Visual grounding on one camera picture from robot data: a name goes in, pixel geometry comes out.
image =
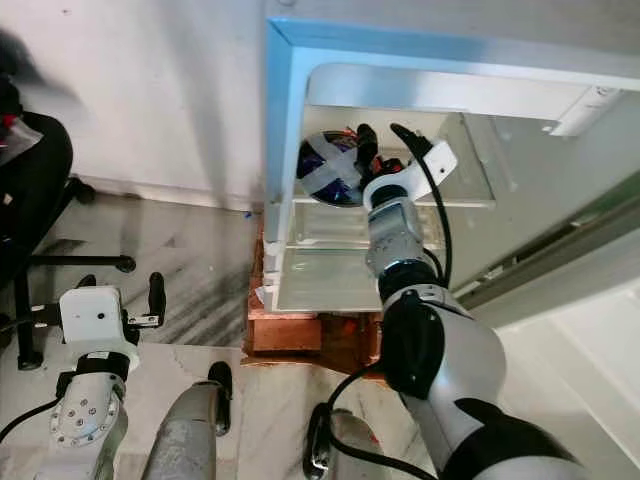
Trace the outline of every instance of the white wall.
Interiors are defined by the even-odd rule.
[[[499,333],[504,405],[558,436],[593,478],[638,478],[640,279]]]
[[[76,173],[262,202],[260,0],[0,0],[0,12],[23,102],[65,124]]]

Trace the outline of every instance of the marble floor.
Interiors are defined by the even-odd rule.
[[[117,480],[139,480],[155,433],[172,402],[209,366],[227,361],[234,375],[231,431],[218,442],[218,479],[303,479],[303,438],[311,411],[344,378],[308,365],[243,367],[248,273],[255,215],[202,207],[99,195],[90,206],[73,203],[39,251],[48,254],[134,256],[137,269],[37,267],[30,271],[33,304],[58,298],[87,273],[120,288],[124,307],[147,311],[147,280],[165,277],[165,325],[144,332],[141,366],[127,381],[127,434],[116,458]],[[11,310],[11,291],[0,311]],[[61,332],[41,331],[45,361],[31,372],[16,369],[15,337],[0,349],[0,426],[52,398],[61,371],[69,370]],[[427,468],[429,457],[397,395],[360,381],[338,406],[365,419],[385,453]],[[13,431],[0,446],[0,479],[32,479],[47,445],[48,415]],[[389,472],[390,479],[408,478]]]
[[[239,346],[246,318],[248,274],[258,216],[249,212],[98,195],[72,202],[38,248],[50,255],[130,255],[125,274],[113,267],[34,267],[32,304],[58,298],[86,274],[120,288],[124,307],[146,313],[148,278],[165,278],[165,325],[143,340],[182,345]],[[10,289],[0,311],[11,310]]]
[[[15,368],[16,342],[0,353],[0,425],[45,401],[55,390],[58,373],[68,370],[58,330],[46,338],[42,368]],[[301,456],[311,411],[328,398],[343,375],[308,365],[241,366],[238,348],[141,343],[141,365],[127,381],[127,434],[118,449],[116,480],[139,480],[155,433],[178,395],[206,377],[218,360],[233,371],[232,425],[218,439],[218,480],[303,480]],[[365,419],[386,454],[429,468],[420,435],[397,395],[371,381],[345,391],[337,406]],[[31,480],[47,445],[48,415],[40,414],[16,428],[0,447],[0,479]],[[410,478],[388,472],[390,480]]]

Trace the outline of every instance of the open cabinet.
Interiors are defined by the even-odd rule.
[[[559,85],[559,89],[568,96],[563,108],[570,107],[576,92],[565,85]],[[531,92],[527,88],[521,93]],[[494,265],[503,258],[570,221],[582,207],[615,189],[640,167],[630,128],[634,118],[640,120],[639,94],[627,93],[616,98],[611,108],[592,112],[589,122],[574,130],[572,136],[552,134],[559,122],[526,118],[562,115],[563,108],[557,106],[561,97],[553,97],[549,110],[554,111],[546,114],[539,105],[544,95],[534,105],[521,102],[519,110],[512,108],[509,112],[501,109],[501,103],[478,106],[485,112],[514,115],[511,117],[307,103],[301,138],[367,122],[379,135],[381,154],[405,161],[410,154],[389,130],[391,122],[420,130],[429,139],[446,140],[459,163],[442,183],[441,191],[453,233],[453,286],[465,293],[501,273]],[[318,101],[313,90],[308,101]],[[349,103],[348,99],[339,101]],[[378,309],[375,279],[365,265],[366,212],[321,204],[294,182],[276,308]],[[431,196],[417,205],[425,246],[442,253],[442,232]]]
[[[366,122],[378,133],[382,155],[405,161],[409,153],[389,130],[391,122],[450,144],[459,164],[441,191],[453,236],[452,287],[470,307],[488,298],[487,288],[513,266],[585,225],[596,228],[594,219],[637,194],[640,68],[635,77],[595,74],[589,69],[600,67],[599,53],[581,52],[577,65],[578,57],[548,45],[527,45],[524,59],[513,55],[520,44],[510,45],[505,58],[478,57],[471,43],[454,45],[452,54],[450,39],[425,33],[417,42],[415,31],[371,27],[365,35],[291,18],[272,25],[264,244],[269,310],[380,309],[364,261],[364,209],[320,204],[296,183],[298,146],[312,133]],[[358,43],[362,38],[368,43]],[[469,47],[468,57],[461,45]],[[523,67],[527,61],[536,67]],[[438,254],[442,234],[433,205],[430,196],[418,201],[426,246]],[[549,268],[566,258],[557,256]]]

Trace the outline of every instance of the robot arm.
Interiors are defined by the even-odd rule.
[[[443,152],[434,148],[422,155],[428,165],[450,163]],[[401,173],[376,180],[365,188],[364,204],[367,263],[383,302],[381,366],[419,425],[439,477],[587,478],[549,434],[496,406],[506,371],[504,350],[496,333],[475,322],[439,284],[423,252],[412,199],[422,196],[425,186],[416,187],[415,177],[411,183]]]
[[[139,328],[162,324],[164,281],[149,279],[151,312],[129,318],[110,286],[69,290],[60,298],[66,344],[76,361],[64,396],[51,413],[49,448],[36,480],[109,480],[127,431],[125,382],[139,364]]]

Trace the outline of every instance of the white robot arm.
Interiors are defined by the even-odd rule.
[[[137,329],[160,326],[164,317],[162,276],[152,274],[149,283],[151,312],[142,317],[129,318],[111,286],[76,288],[60,298],[76,369],[62,374],[68,385],[51,413],[49,449],[36,480],[113,478],[115,452],[128,424],[125,382],[140,363]]]
[[[455,156],[444,142],[432,146],[400,125],[391,128],[411,151],[413,163],[400,171],[383,168],[381,174],[362,169],[369,174],[363,175],[370,239],[367,264],[377,278],[383,304],[380,362],[374,367],[400,394],[419,426],[440,479],[586,479],[586,470],[549,434],[496,406],[506,372],[502,344],[447,290],[450,251],[443,269],[424,249],[413,203],[433,191],[447,240],[448,222],[437,184],[455,168]],[[358,135],[375,142],[367,125],[358,127]],[[358,151],[361,167],[371,162],[371,153],[377,154],[377,145],[367,148],[369,158],[361,158]],[[361,373],[349,377],[336,392]],[[341,454],[433,479],[404,462],[337,439],[330,426],[336,425],[336,416],[331,417],[336,392],[312,416],[303,461],[307,478],[322,478],[330,470],[327,458],[339,458],[328,454],[330,443]],[[343,478],[333,473],[332,478]]]

